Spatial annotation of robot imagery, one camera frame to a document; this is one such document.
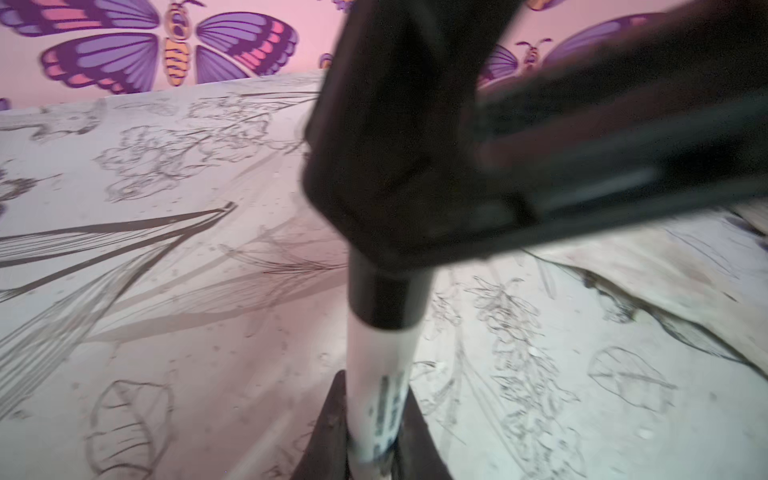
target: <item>flower sketch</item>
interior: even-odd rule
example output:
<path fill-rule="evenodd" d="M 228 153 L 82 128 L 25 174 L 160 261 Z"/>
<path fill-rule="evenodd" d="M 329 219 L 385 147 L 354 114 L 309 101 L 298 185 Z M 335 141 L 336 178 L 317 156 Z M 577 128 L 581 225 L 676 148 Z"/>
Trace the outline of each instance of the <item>flower sketch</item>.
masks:
<path fill-rule="evenodd" d="M 133 127 L 121 132 L 119 147 L 105 150 L 94 161 L 121 177 L 107 188 L 109 201 L 149 197 L 208 167 L 255 156 L 269 146 L 263 140 L 269 122 L 270 116 L 263 114 L 226 127 Z"/>

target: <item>black tube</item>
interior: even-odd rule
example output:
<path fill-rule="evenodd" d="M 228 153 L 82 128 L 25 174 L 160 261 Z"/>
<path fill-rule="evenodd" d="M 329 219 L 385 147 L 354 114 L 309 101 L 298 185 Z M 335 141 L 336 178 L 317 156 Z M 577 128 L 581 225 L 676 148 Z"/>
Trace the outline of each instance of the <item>black tube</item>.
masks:
<path fill-rule="evenodd" d="M 349 308 L 372 327 L 406 329 L 424 316 L 434 272 L 427 268 L 387 273 L 350 248 Z"/>

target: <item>butterfly wing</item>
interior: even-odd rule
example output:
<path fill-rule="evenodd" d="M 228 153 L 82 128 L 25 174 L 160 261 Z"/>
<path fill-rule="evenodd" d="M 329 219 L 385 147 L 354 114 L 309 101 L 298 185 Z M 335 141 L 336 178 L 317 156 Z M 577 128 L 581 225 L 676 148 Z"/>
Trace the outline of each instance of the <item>butterfly wing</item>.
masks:
<path fill-rule="evenodd" d="M 0 23 L 25 37 L 91 28 L 155 28 L 149 0 L 0 0 Z"/>
<path fill-rule="evenodd" d="M 549 55 L 547 55 L 547 58 L 544 59 L 542 66 L 546 67 L 562 58 L 586 51 L 628 28 L 651 22 L 662 15 L 663 13 L 642 13 L 639 15 L 614 18 L 613 20 L 593 25 L 586 30 L 578 32 L 576 35 L 566 38 L 557 47 L 553 48 L 552 51 L 549 52 Z"/>
<path fill-rule="evenodd" d="M 114 33 L 66 41 L 43 51 L 40 62 L 48 78 L 68 87 L 128 94 L 152 89 L 157 51 L 155 35 Z"/>
<path fill-rule="evenodd" d="M 276 73 L 296 50 L 299 36 L 290 25 L 252 12 L 214 15 L 198 24 L 197 36 L 257 75 Z"/>
<path fill-rule="evenodd" d="M 496 45 L 480 70 L 479 84 L 485 85 L 499 78 L 508 77 L 514 74 L 517 69 L 517 57 L 501 45 Z"/>
<path fill-rule="evenodd" d="M 229 58 L 222 57 L 203 45 L 198 45 L 195 49 L 194 60 L 198 84 L 248 78 L 248 75 L 234 65 Z"/>

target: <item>pink background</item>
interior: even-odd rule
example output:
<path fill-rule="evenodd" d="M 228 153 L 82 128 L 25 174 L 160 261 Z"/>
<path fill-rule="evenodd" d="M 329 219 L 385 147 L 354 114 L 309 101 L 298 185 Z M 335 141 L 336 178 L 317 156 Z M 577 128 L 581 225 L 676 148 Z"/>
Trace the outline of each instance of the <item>pink background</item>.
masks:
<path fill-rule="evenodd" d="M 168 0 L 151 2 L 161 15 L 170 3 Z M 195 25 L 212 15 L 246 11 L 270 15 L 295 28 L 299 34 L 296 52 L 280 73 L 317 69 L 320 55 L 333 52 L 336 38 L 346 20 L 346 14 L 337 9 L 332 0 L 206 0 L 204 3 L 206 7 L 186 5 Z M 526 47 L 515 45 L 519 41 L 535 44 L 541 38 L 552 38 L 553 42 L 541 46 L 541 57 L 544 58 L 558 43 L 587 27 L 625 15 L 664 12 L 681 3 L 678 0 L 564 0 L 555 7 L 538 12 L 524 8 L 516 24 L 510 26 L 499 44 L 522 63 Z M 0 98 L 8 98 L 13 108 L 25 108 L 109 95 L 109 92 L 96 86 L 69 88 L 61 82 L 49 80 L 42 74 L 39 55 L 63 41 L 116 31 L 127 30 L 81 30 L 28 38 L 0 25 Z M 165 37 L 162 26 L 152 32 Z M 200 41 L 192 35 L 187 43 L 194 47 Z M 191 71 L 181 87 L 194 82 L 195 75 Z M 153 90 L 168 88 L 173 86 L 168 83 L 164 69 L 158 67 Z"/>

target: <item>line drawing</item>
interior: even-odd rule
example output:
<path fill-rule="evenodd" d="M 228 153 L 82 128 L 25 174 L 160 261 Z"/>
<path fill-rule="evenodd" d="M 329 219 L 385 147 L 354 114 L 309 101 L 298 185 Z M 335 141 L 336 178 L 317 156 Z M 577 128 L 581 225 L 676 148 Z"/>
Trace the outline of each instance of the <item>line drawing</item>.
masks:
<path fill-rule="evenodd" d="M 241 247 L 219 245 L 222 257 L 217 263 L 229 262 L 235 274 L 164 297 L 129 316 L 113 314 L 116 320 L 105 326 L 142 319 L 96 333 L 88 342 L 130 342 L 262 312 L 252 315 L 253 324 L 247 329 L 247 337 L 256 335 L 275 307 L 346 283 L 345 242 L 310 218 L 317 220 L 300 211 Z"/>
<path fill-rule="evenodd" d="M 614 323 L 632 323 L 632 316 L 637 311 L 637 305 L 632 303 L 625 295 L 611 294 L 597 288 L 598 302 L 603 308 L 603 320 Z"/>
<path fill-rule="evenodd" d="M 290 478 L 293 470 L 296 469 L 296 465 L 299 463 L 301 455 L 306 451 L 307 444 L 310 442 L 310 437 L 315 429 L 316 420 L 306 424 L 306 428 L 296 438 L 294 438 L 290 445 L 277 446 L 274 465 L 261 472 L 260 478 L 262 480 L 276 480 L 278 478 Z"/>
<path fill-rule="evenodd" d="M 0 217 L 5 213 L 7 207 L 3 202 L 19 198 L 21 195 L 26 194 L 38 183 L 43 180 L 50 180 L 56 178 L 58 175 L 51 175 L 46 178 L 8 178 L 8 171 L 5 168 L 0 167 Z"/>
<path fill-rule="evenodd" d="M 692 235 L 688 235 L 686 233 L 676 233 L 673 232 L 670 229 L 665 229 L 665 231 L 670 234 L 672 237 L 675 237 L 679 241 L 685 243 L 690 248 L 693 248 L 700 254 L 704 255 L 706 258 L 708 258 L 711 262 L 711 264 L 722 274 L 729 276 L 730 278 L 738 279 L 739 276 L 734 272 L 733 266 L 730 264 L 730 262 L 723 257 L 717 250 L 712 248 L 711 245 L 709 245 L 706 242 L 703 242 L 702 240 L 697 239 L 696 237 Z"/>
<path fill-rule="evenodd" d="M 174 392 L 168 385 L 115 380 L 91 410 L 85 458 L 97 478 L 118 470 L 153 478 L 173 438 Z"/>
<path fill-rule="evenodd" d="M 452 429 L 465 393 L 478 403 L 527 480 L 586 476 L 581 436 L 559 420 L 566 406 L 579 398 L 557 384 L 554 360 L 534 345 L 542 335 L 539 311 L 513 293 L 523 280 L 489 282 L 474 276 L 472 284 L 465 285 L 454 275 L 450 270 L 449 286 L 433 294 L 422 334 L 424 340 L 434 342 L 448 338 L 445 334 L 454 330 L 452 370 L 447 378 L 441 376 L 445 364 L 429 360 L 417 362 L 411 372 L 412 382 L 432 387 L 426 396 L 419 389 L 419 406 L 425 417 L 444 429 L 435 436 L 440 455 L 448 458 L 451 443 L 463 442 Z M 474 297 L 477 320 L 495 336 L 491 373 L 480 373 L 466 355 L 462 333 L 466 319 L 460 313 L 463 294 Z"/>
<path fill-rule="evenodd" d="M 35 128 L 30 140 L 44 143 L 92 131 L 104 120 L 106 110 L 107 102 L 99 98 L 91 104 L 40 107 L 38 113 L 4 114 L 0 115 L 0 131 Z"/>
<path fill-rule="evenodd" d="M 558 288 L 554 283 L 552 273 L 549 271 L 551 265 L 549 262 L 545 262 L 540 258 L 534 257 L 536 260 L 536 267 L 538 268 L 538 274 L 541 277 L 541 283 L 544 286 L 544 291 L 547 292 L 547 296 L 552 300 L 558 299 Z"/>
<path fill-rule="evenodd" d="M 685 343 L 689 347 L 695 348 L 701 352 L 720 357 L 721 359 L 749 364 L 740 353 L 732 349 L 701 325 L 683 320 L 670 313 L 655 311 L 651 315 L 659 322 L 659 324 L 661 324 L 664 331 L 675 340 Z"/>
<path fill-rule="evenodd" d="M 579 398 L 557 384 L 559 369 L 554 360 L 533 343 L 541 335 L 539 311 L 513 294 L 521 281 L 512 278 L 506 283 L 490 283 L 476 276 L 477 286 L 466 290 L 475 295 L 478 320 L 496 335 L 493 353 L 497 373 L 491 377 L 494 388 L 487 382 L 475 383 L 472 391 L 481 406 L 486 404 L 486 412 L 497 412 L 489 421 L 498 422 L 495 431 L 500 430 L 511 443 L 513 458 L 526 478 L 583 477 L 586 467 L 581 436 L 558 421 L 565 406 Z M 500 398 L 500 408 L 488 407 L 490 395 Z"/>
<path fill-rule="evenodd" d="M 179 113 L 177 105 L 168 103 L 170 98 L 158 98 L 155 101 L 131 102 L 113 107 L 115 110 L 143 111 L 162 117 L 173 117 Z"/>
<path fill-rule="evenodd" d="M 596 352 L 587 375 L 602 389 L 632 406 L 665 413 L 673 405 L 677 386 L 638 354 L 621 347 L 610 346 Z"/>
<path fill-rule="evenodd" d="M 253 158 L 264 148 L 289 153 L 303 140 L 300 136 L 290 141 L 272 138 L 273 115 L 315 97 L 316 93 L 287 92 L 207 98 L 193 102 L 184 117 L 205 120 L 204 127 L 128 128 L 121 132 L 119 147 L 108 148 L 93 159 L 120 178 L 107 187 L 107 199 L 135 200 L 171 190 L 207 168 Z M 212 127 L 210 121 L 223 123 Z"/>
<path fill-rule="evenodd" d="M 8 302 L 40 286 L 61 280 L 97 264 L 114 265 L 90 278 L 0 339 L 0 419 L 35 389 L 63 362 L 91 331 L 109 307 L 150 268 L 172 250 L 200 232 L 210 229 L 232 212 L 222 208 L 120 223 L 102 223 L 0 238 L 0 269 L 19 268 L 74 253 L 94 256 L 53 271 L 26 284 L 0 290 L 0 303 Z M 134 253 L 126 260 L 113 260 Z"/>

